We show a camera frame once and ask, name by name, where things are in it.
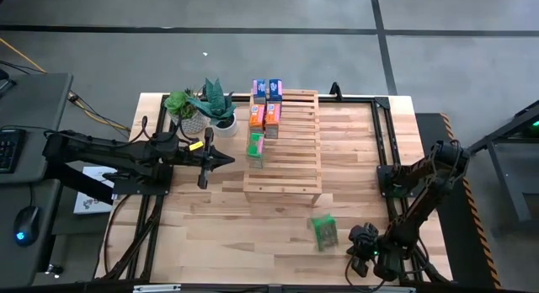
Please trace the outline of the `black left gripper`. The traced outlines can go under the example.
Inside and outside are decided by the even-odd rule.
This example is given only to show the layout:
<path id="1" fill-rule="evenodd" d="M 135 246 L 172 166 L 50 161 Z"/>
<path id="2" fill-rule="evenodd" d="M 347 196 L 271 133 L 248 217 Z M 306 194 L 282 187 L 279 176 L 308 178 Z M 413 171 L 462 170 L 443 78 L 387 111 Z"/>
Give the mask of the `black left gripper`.
<path id="1" fill-rule="evenodd" d="M 194 152 L 190 152 L 189 150 L 185 149 L 187 151 L 187 166 L 200 168 L 200 174 L 197 181 L 197 186 L 200 189 L 207 188 L 207 177 L 208 173 L 210 172 L 211 148 L 213 140 L 213 129 L 211 127 L 206 127 L 203 140 L 203 142 L 205 143 L 204 147 Z M 219 168 L 235 162 L 234 157 L 228 156 L 227 154 L 220 152 L 215 148 L 213 149 L 213 157 L 218 159 L 214 164 L 214 168 Z"/>

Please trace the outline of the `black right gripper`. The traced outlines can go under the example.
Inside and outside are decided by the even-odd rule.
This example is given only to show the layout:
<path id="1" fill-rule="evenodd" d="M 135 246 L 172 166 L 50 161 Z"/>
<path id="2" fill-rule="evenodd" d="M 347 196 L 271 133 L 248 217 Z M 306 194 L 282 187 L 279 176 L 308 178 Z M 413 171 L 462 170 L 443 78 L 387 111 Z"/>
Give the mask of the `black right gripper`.
<path id="1" fill-rule="evenodd" d="M 349 233 L 348 239 L 352 246 L 347 249 L 347 254 L 354 256 L 351 259 L 351 268 L 361 277 L 365 278 L 368 265 L 363 259 L 373 259 L 378 254 L 377 246 L 378 229 L 366 222 L 363 226 L 354 226 Z"/>

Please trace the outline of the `triangle-patterned planter with succulent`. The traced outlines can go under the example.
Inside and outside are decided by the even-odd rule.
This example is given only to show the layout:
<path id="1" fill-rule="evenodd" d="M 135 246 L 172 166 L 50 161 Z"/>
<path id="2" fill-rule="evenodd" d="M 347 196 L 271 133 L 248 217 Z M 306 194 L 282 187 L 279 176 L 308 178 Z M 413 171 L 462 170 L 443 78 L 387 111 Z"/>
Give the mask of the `triangle-patterned planter with succulent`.
<path id="1" fill-rule="evenodd" d="M 204 130 L 208 119 L 190 102 L 200 95 L 190 88 L 174 91 L 164 102 L 168 115 L 175 125 L 181 124 L 183 133 L 194 135 Z"/>

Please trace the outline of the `wooden slatted shelf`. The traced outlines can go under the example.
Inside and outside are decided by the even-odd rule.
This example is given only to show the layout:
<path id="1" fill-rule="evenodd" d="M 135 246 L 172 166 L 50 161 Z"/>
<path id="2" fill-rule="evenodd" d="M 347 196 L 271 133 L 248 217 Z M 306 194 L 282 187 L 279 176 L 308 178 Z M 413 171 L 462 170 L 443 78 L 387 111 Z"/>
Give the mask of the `wooden slatted shelf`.
<path id="1" fill-rule="evenodd" d="M 313 206 L 323 192 L 318 92 L 288 89 L 267 104 L 281 104 L 279 135 L 268 139 L 264 120 L 263 167 L 248 160 L 243 192 L 253 203 Z"/>

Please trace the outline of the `black aluminium table frame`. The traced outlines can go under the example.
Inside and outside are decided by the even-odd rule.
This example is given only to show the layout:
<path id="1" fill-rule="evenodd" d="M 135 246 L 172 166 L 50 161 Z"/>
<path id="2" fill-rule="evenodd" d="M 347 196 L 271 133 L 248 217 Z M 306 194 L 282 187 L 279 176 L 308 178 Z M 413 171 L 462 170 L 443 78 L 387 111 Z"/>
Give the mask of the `black aluminium table frame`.
<path id="1" fill-rule="evenodd" d="M 313 206 L 247 200 L 248 95 L 237 98 L 238 133 L 216 138 L 235 162 L 216 169 L 206 189 L 198 168 L 177 167 L 162 201 L 152 251 L 153 283 L 375 285 L 346 270 L 348 234 L 370 222 L 384 230 L 406 200 L 389 200 L 378 189 L 382 164 L 411 164 L 424 155 L 414 107 L 408 96 L 323 95 L 318 100 L 323 192 Z M 330 214 L 339 244 L 323 252 L 307 222 Z"/>

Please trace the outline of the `black computer mouse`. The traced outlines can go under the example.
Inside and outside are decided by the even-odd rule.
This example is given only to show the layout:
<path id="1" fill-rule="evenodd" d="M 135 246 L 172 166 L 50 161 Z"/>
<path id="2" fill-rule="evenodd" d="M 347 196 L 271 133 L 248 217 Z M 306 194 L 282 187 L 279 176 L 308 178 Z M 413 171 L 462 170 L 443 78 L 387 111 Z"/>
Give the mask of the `black computer mouse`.
<path id="1" fill-rule="evenodd" d="M 24 207 L 13 222 L 13 238 L 20 247 L 33 244 L 39 236 L 40 208 L 35 205 Z"/>

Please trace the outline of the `black keyboard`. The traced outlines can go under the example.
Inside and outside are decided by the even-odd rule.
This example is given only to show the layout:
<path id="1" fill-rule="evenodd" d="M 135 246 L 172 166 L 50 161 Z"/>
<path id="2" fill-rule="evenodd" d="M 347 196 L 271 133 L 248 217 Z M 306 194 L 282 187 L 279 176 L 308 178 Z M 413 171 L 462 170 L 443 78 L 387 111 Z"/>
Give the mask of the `black keyboard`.
<path id="1" fill-rule="evenodd" d="M 13 173 L 24 148 L 26 130 L 0 131 L 0 173 Z"/>

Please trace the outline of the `black metal table stand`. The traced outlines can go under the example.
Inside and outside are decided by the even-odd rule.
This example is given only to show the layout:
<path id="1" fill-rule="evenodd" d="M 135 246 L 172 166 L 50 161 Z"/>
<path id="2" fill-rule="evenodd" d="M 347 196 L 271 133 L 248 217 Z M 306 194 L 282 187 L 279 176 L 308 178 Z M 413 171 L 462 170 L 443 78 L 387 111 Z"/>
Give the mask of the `black metal table stand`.
<path id="1" fill-rule="evenodd" d="M 510 221 L 495 231 L 539 234 L 539 99 L 468 149 L 488 152 L 510 204 Z"/>

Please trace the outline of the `blue Frosted Flakes cereal box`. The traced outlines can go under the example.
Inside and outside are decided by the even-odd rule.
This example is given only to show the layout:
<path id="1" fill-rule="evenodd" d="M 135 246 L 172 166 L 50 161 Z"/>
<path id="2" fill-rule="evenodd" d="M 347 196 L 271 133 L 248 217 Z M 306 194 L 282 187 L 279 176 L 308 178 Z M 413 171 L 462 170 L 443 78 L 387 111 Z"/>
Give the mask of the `blue Frosted Flakes cereal box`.
<path id="1" fill-rule="evenodd" d="M 269 80 L 269 101 L 280 103 L 282 101 L 282 81 L 279 78 Z"/>
<path id="2" fill-rule="evenodd" d="M 253 80 L 252 95 L 255 104 L 266 104 L 266 81 L 264 79 Z"/>

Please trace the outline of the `black hazard-striped floor mat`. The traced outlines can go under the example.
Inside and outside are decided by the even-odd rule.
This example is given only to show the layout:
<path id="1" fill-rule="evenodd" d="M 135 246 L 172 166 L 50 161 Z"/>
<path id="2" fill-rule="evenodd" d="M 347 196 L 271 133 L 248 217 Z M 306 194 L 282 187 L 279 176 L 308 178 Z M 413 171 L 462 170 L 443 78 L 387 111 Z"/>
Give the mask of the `black hazard-striped floor mat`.
<path id="1" fill-rule="evenodd" d="M 466 287 L 499 289 L 498 271 L 466 178 L 454 184 L 437 211 L 453 280 Z"/>

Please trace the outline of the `white booklet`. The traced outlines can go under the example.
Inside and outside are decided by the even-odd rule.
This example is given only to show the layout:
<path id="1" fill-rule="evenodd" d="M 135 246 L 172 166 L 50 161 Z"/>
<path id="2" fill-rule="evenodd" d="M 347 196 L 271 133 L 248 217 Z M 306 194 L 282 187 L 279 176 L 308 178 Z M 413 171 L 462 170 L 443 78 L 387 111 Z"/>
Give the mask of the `white booklet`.
<path id="1" fill-rule="evenodd" d="M 90 178 L 97 179 L 100 183 L 114 187 L 114 183 L 104 177 L 104 174 L 115 173 L 116 170 L 108 167 L 84 167 L 83 174 L 88 175 Z M 105 204 L 95 198 L 91 198 L 84 193 L 78 192 L 75 204 L 73 207 L 73 213 L 75 215 L 87 215 L 87 214 L 100 214 L 110 213 L 112 205 Z"/>

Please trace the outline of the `green cereal box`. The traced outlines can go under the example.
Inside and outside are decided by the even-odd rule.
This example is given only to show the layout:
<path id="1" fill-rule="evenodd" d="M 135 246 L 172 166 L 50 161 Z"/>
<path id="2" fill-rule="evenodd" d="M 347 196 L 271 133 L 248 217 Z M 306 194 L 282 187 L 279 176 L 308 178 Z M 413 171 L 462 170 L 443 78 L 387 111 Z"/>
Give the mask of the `green cereal box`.
<path id="1" fill-rule="evenodd" d="M 325 249 L 335 247 L 339 244 L 336 220 L 330 214 L 311 217 L 307 224 L 314 233 L 315 243 L 319 252 L 323 252 Z"/>
<path id="2" fill-rule="evenodd" d="M 262 168 L 264 160 L 264 134 L 253 132 L 249 134 L 247 159 L 251 168 Z"/>

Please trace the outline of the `orange Mini Wheats cereal box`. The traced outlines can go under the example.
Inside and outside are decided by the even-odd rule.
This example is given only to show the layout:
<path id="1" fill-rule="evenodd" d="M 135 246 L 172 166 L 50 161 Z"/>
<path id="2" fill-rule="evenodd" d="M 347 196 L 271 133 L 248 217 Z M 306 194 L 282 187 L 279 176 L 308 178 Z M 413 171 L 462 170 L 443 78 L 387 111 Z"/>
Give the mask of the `orange Mini Wheats cereal box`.
<path id="1" fill-rule="evenodd" d="M 251 132 L 263 133 L 265 120 L 265 105 L 253 104 L 249 110 L 248 126 Z"/>
<path id="2" fill-rule="evenodd" d="M 267 104 L 265 113 L 265 135 L 268 139 L 277 139 L 280 128 L 281 104 Z"/>

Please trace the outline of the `silver metal bracket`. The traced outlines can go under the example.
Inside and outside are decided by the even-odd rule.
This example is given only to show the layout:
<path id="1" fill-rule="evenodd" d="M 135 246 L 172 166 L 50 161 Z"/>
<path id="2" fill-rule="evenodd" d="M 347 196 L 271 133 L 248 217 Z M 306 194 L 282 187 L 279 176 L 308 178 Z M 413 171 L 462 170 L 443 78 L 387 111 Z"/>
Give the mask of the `silver metal bracket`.
<path id="1" fill-rule="evenodd" d="M 135 285 L 132 293 L 181 293 L 180 284 Z"/>

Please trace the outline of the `white pot with snake plant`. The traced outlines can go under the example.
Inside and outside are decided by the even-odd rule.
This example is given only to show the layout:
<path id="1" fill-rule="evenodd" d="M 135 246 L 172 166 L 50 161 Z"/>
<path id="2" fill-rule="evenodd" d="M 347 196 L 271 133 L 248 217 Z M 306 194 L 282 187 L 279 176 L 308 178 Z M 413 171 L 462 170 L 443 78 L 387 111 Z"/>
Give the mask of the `white pot with snake plant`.
<path id="1" fill-rule="evenodd" d="M 220 79 L 214 82 L 208 78 L 202 91 L 202 99 L 189 99 L 199 112 L 209 119 L 211 129 L 216 136 L 228 138 L 238 131 L 236 105 L 232 102 L 233 92 L 224 94 Z"/>

